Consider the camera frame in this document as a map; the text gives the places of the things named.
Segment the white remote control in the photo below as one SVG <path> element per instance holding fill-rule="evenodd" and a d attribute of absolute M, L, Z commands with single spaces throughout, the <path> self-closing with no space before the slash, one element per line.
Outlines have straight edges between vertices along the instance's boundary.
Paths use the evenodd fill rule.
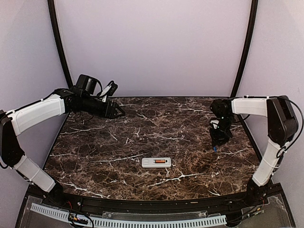
<path fill-rule="evenodd" d="M 142 158 L 143 168 L 170 168 L 171 158 Z"/>

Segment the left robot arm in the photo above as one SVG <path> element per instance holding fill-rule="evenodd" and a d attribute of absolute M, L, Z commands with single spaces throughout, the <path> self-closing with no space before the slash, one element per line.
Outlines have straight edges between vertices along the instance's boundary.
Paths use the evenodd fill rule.
<path fill-rule="evenodd" d="M 110 99 L 118 88 L 117 83 L 112 80 L 95 93 L 98 85 L 101 85 L 98 79 L 81 74 L 70 88 L 55 89 L 45 98 L 0 112 L 1 167 L 16 170 L 42 191 L 49 193 L 48 199 L 57 207 L 67 203 L 67 196 L 57 189 L 60 184 L 26 154 L 19 143 L 19 136 L 70 112 L 85 112 L 104 119 L 124 116 L 125 111 L 121 106 Z"/>

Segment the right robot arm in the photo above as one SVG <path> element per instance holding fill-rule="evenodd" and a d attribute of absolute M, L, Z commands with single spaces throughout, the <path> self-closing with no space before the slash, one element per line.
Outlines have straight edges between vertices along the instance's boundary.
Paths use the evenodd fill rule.
<path fill-rule="evenodd" d="M 242 201 L 253 206 L 269 189 L 269 181 L 280 167 L 284 154 L 303 131 L 294 108 L 298 105 L 286 95 L 244 96 L 213 100 L 210 109 L 215 118 L 210 121 L 212 147 L 216 148 L 232 138 L 231 125 L 235 115 L 263 116 L 267 119 L 268 144 L 259 167 L 249 179 Z"/>

